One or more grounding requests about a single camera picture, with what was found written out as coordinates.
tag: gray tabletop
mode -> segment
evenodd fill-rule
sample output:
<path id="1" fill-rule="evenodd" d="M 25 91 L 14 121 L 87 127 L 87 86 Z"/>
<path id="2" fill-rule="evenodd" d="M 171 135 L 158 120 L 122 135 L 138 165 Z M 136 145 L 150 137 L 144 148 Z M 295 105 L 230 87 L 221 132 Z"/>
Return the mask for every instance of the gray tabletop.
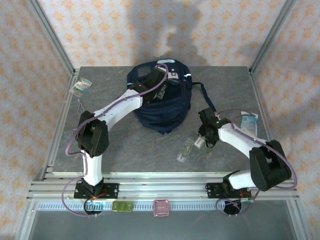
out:
<path id="1" fill-rule="evenodd" d="M 86 78 L 93 83 L 80 98 L 84 109 L 94 112 L 120 97 L 127 89 L 127 74 L 131 69 L 131 66 L 81 67 L 78 79 Z M 217 111 L 239 108 L 260 115 L 246 67 L 191 66 L 189 69 L 193 82 L 204 83 Z M 78 98 L 72 97 L 54 162 L 54 172 L 83 171 L 80 155 L 65 155 L 72 131 L 78 126 L 78 107 Z M 233 172 L 248 169 L 246 156 L 224 142 L 218 142 L 214 148 L 194 147 L 184 163 L 177 161 L 185 141 L 189 137 L 197 138 L 201 126 L 198 112 L 207 107 L 200 87 L 195 86 L 192 90 L 191 109 L 184 122 L 165 135 L 143 127 L 131 112 L 109 132 L 109 147 L 102 157 L 102 172 Z M 225 116 L 231 118 L 239 114 L 233 112 Z M 258 120 L 258 137 L 267 139 L 261 118 Z M 70 150 L 78 151 L 77 144 Z"/>

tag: patterned wallpaper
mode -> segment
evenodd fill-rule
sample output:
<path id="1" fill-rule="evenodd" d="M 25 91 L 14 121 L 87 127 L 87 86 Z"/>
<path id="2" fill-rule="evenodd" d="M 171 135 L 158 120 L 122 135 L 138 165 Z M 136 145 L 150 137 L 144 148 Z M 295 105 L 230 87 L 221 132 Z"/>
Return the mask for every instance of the patterned wallpaper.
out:
<path id="1" fill-rule="evenodd" d="M 255 76 L 273 137 L 296 169 L 314 239 L 320 237 L 320 8 L 298 0 Z"/>
<path id="2" fill-rule="evenodd" d="M 69 74 L 26 0 L 0 4 L 0 239 L 12 239 L 41 170 Z"/>
<path id="3" fill-rule="evenodd" d="M 72 64 L 250 66 L 285 0 L 39 0 Z"/>

